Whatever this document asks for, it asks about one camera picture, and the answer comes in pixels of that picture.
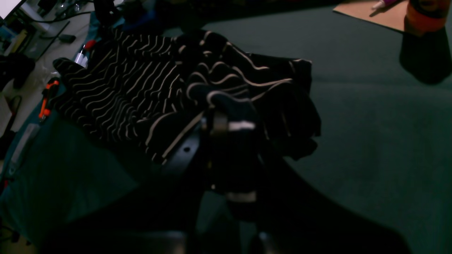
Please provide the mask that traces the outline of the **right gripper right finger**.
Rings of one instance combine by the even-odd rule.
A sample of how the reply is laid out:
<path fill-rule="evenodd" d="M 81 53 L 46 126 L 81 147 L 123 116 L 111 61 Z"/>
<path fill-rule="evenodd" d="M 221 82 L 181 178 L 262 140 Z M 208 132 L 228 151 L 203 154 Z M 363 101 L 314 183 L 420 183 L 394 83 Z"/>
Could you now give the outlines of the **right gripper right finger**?
<path fill-rule="evenodd" d="M 226 172 L 226 199 L 239 220 L 256 223 L 257 248 L 277 254 L 410 254 L 395 230 L 367 220 L 310 186 L 283 159 L 265 126 L 227 123 L 244 137 L 241 169 Z"/>

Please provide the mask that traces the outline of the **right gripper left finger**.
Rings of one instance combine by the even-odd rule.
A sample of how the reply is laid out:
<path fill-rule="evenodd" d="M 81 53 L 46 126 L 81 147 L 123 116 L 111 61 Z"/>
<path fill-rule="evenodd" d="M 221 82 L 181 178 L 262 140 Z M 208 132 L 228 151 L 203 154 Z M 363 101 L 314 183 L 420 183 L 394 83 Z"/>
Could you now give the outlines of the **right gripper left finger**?
<path fill-rule="evenodd" d="M 204 113 L 157 175 L 139 188 L 53 231 L 41 254 L 200 254 L 202 196 L 230 193 L 227 115 Z"/>

